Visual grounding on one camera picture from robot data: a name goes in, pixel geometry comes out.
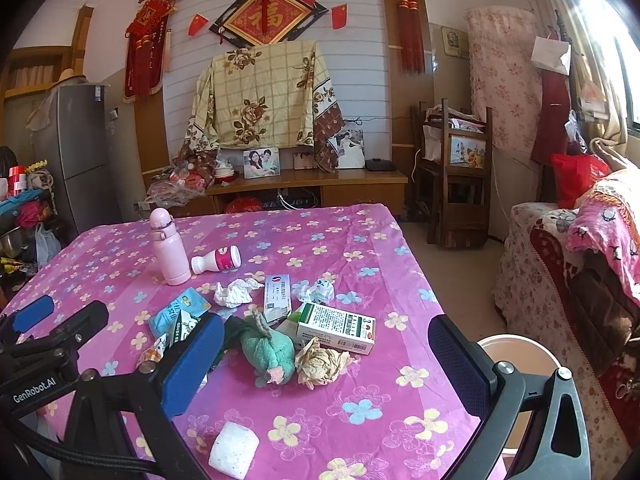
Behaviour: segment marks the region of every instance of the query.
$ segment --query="pink water bottle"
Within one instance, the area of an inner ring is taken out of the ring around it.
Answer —
[[[169,285],[186,282],[191,277],[191,269],[174,219],[166,209],[158,208],[151,212],[149,223],[154,253],[164,280]]]

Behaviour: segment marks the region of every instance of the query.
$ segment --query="pink tablecloth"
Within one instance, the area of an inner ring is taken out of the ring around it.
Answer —
[[[440,478],[478,420],[469,416],[427,344],[430,319],[442,310],[398,224],[381,205],[275,211],[177,220],[188,254],[237,244],[242,266],[206,272],[184,286],[162,284],[148,224],[103,226],[82,234],[14,298],[9,311],[49,294],[56,310],[32,333],[42,336],[83,305],[101,300],[106,329],[80,352],[79,368],[103,375],[134,369],[151,343],[146,320],[194,286],[213,303],[213,288],[236,278],[288,272],[291,283],[334,281],[332,306],[373,315],[376,344],[338,380],[310,391],[293,378],[257,388],[241,352],[209,375],[188,412],[174,423],[210,476],[207,459],[226,420],[260,438],[248,480],[403,480]],[[254,292],[260,305],[263,290]],[[248,310],[243,305],[238,315]],[[71,397],[52,402],[62,435]],[[132,415],[127,428],[139,456],[150,453]],[[500,473],[504,475],[502,461]]]

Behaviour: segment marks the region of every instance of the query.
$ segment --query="couple photo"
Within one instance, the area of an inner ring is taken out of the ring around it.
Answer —
[[[280,174],[280,155],[277,148],[260,148],[244,152],[244,177],[274,176]]]

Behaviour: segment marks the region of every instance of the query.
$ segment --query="wall picture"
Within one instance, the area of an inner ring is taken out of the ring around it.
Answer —
[[[462,168],[484,168],[484,140],[451,136],[449,164]]]
[[[256,148],[244,152],[244,177],[258,178],[280,174],[280,154],[277,148]]]

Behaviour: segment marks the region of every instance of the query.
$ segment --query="silver refrigerator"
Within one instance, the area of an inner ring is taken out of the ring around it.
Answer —
[[[58,216],[69,240],[98,225],[122,222],[109,167],[104,86],[58,85],[48,125],[33,132],[36,160],[47,159]]]

